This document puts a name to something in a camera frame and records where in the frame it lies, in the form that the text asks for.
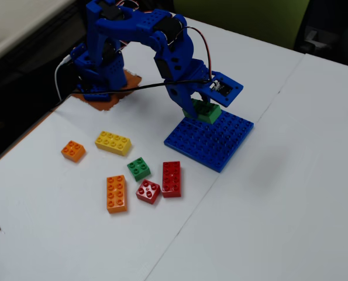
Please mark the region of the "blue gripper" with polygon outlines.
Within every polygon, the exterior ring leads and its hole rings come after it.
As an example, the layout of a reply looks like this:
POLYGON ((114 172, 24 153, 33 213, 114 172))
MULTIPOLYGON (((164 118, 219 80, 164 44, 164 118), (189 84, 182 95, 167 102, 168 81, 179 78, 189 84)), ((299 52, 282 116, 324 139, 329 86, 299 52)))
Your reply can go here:
POLYGON ((211 85, 209 71, 202 60, 192 59, 184 74, 177 79, 178 81, 198 80, 199 83, 170 84, 166 86, 170 98, 176 102, 191 117, 197 118, 198 114, 194 108, 191 95, 197 92, 203 102, 210 103, 211 99, 207 92, 202 90, 211 85))

